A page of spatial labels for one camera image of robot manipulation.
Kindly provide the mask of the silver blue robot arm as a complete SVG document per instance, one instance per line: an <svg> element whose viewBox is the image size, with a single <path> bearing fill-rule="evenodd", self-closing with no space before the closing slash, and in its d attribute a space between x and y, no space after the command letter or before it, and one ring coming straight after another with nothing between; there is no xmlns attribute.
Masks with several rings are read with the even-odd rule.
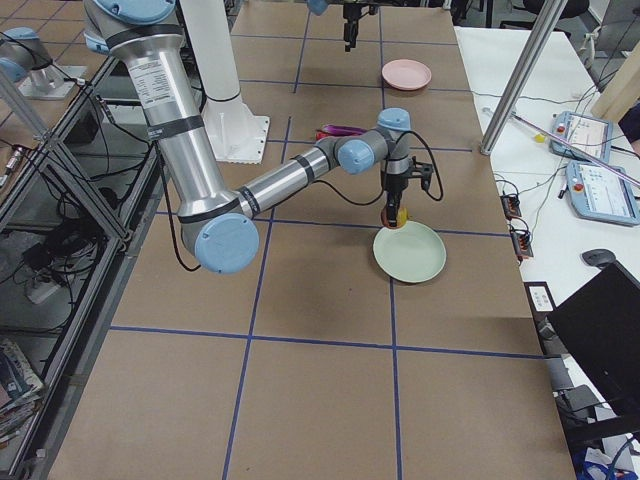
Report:
<svg viewBox="0 0 640 480"><path fill-rule="evenodd" d="M254 218L334 168L358 174L378 166L382 188L399 199L410 169L409 113L383 110L374 128L326 137L307 152L237 188L217 157L259 157L268 122L242 99L225 7L220 1L87 1L87 46L121 61L180 199L185 248L205 269L248 266L260 239Z"/></svg>

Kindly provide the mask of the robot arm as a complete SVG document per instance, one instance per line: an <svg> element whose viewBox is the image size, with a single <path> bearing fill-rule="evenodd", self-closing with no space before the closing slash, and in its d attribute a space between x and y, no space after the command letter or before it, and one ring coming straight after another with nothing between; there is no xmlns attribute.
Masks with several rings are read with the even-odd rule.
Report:
<svg viewBox="0 0 640 480"><path fill-rule="evenodd" d="M316 16L324 14L330 5L342 6L344 50L350 52L357 46L359 22L365 16L373 16L379 12L377 4L365 1L326 1L307 0L308 10Z"/></svg>

